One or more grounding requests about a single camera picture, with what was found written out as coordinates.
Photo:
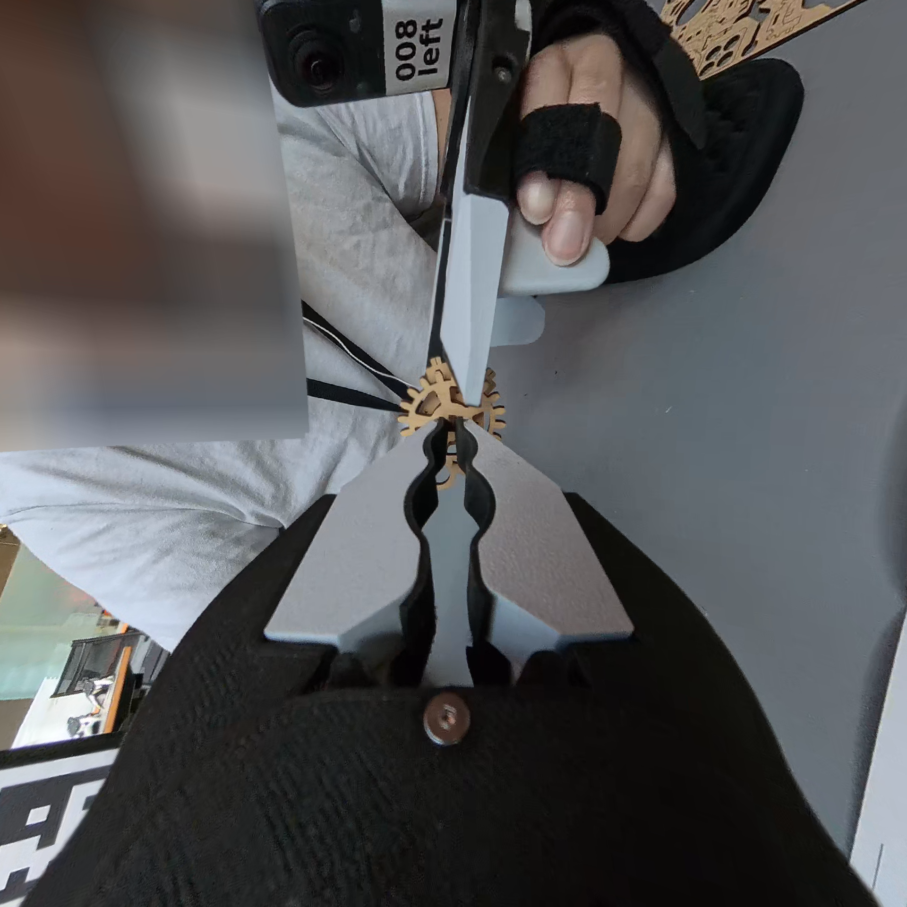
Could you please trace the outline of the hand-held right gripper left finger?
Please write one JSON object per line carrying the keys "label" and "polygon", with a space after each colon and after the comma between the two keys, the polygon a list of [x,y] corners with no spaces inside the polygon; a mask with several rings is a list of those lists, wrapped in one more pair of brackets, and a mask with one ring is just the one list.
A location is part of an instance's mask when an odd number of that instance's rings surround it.
{"label": "hand-held right gripper left finger", "polygon": [[444,427],[425,425],[335,497],[266,625],[271,641],[333,646],[420,685],[436,634],[423,529],[438,505]]}

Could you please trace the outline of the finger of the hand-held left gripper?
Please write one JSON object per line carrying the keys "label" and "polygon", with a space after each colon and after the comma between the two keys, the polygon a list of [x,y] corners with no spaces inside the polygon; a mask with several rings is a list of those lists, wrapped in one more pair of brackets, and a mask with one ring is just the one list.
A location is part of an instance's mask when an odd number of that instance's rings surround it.
{"label": "finger of the hand-held left gripper", "polygon": [[465,187],[468,103],[434,97],[441,176],[436,202],[442,219],[436,250],[427,357],[444,357],[462,397],[479,399],[508,227],[508,204],[471,194]]}

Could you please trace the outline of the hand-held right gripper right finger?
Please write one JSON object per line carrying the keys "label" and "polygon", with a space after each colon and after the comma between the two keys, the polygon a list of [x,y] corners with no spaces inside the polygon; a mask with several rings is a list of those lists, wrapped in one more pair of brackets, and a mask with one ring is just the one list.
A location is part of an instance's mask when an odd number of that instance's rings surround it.
{"label": "hand-held right gripper right finger", "polygon": [[565,493],[473,422],[456,425],[470,542],[467,664],[508,686],[538,652],[626,641],[633,624]]}

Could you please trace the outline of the wooden gear assembly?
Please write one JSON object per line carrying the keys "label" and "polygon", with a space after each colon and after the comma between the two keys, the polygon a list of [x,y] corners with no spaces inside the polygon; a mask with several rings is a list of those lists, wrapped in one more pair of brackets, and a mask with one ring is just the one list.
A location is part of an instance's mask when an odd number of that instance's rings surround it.
{"label": "wooden gear assembly", "polygon": [[448,443],[445,469],[442,479],[436,480],[439,491],[453,486],[456,477],[462,474],[456,454],[455,421],[461,418],[473,422],[498,439],[506,426],[505,406],[501,404],[496,389],[495,373],[487,368],[484,375],[482,398],[478,405],[464,402],[453,371],[441,357],[432,357],[419,386],[407,390],[402,400],[402,414],[398,416],[403,437],[415,432],[432,421],[442,419],[448,426]]}

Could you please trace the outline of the laser-cut plywood sheet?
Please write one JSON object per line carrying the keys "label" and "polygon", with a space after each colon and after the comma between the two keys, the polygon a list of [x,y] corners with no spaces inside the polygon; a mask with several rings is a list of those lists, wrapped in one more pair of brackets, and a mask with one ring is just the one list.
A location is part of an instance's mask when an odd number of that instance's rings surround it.
{"label": "laser-cut plywood sheet", "polygon": [[704,80],[753,59],[857,1],[670,1],[660,11]]}

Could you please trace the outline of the grey desk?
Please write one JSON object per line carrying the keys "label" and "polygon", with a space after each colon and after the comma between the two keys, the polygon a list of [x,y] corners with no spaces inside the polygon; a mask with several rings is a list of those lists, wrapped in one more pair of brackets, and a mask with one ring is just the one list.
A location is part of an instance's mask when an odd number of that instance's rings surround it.
{"label": "grey desk", "polygon": [[845,853],[905,611],[905,27],[777,49],[804,108],[742,229],[493,355],[509,445],[707,614]]}

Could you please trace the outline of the person's left hand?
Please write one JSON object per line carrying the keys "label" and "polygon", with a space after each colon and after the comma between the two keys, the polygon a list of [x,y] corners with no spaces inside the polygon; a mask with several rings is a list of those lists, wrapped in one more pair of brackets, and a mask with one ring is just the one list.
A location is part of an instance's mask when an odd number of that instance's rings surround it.
{"label": "person's left hand", "polygon": [[525,74],[522,117],[542,107],[597,105],[618,121],[621,144],[608,205],[595,213],[592,191],[541,171],[519,183],[522,216],[540,227],[557,266],[580,260],[592,239],[640,242],[665,221],[676,201],[676,177],[655,97],[605,34],[555,43],[537,53]]}

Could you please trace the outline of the person's white shirt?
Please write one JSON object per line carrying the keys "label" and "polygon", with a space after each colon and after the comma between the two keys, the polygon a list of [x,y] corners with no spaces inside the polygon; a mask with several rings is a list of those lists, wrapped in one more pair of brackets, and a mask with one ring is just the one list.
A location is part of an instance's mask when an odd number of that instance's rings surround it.
{"label": "person's white shirt", "polygon": [[[274,94],[302,300],[403,380],[425,370],[438,135],[429,94],[299,109]],[[394,414],[310,399],[300,439],[2,453],[2,522],[173,651],[324,494],[400,440]]]}

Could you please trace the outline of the black quilted pad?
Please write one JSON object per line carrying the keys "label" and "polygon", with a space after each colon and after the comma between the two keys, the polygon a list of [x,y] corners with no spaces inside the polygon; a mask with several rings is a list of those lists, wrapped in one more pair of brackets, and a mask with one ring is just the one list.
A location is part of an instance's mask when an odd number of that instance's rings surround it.
{"label": "black quilted pad", "polygon": [[784,159],[804,102],[791,64],[749,60],[695,88],[705,144],[697,149],[674,114],[665,114],[675,203],[645,240],[609,245],[608,285],[663,276],[715,251],[754,213]]}

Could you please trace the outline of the black framed marker sign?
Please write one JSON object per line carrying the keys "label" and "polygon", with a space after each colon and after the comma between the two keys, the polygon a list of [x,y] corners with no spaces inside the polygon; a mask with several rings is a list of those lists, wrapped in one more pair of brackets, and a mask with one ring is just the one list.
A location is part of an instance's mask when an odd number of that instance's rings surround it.
{"label": "black framed marker sign", "polygon": [[114,738],[2,752],[2,905],[24,901],[92,805],[118,750]]}

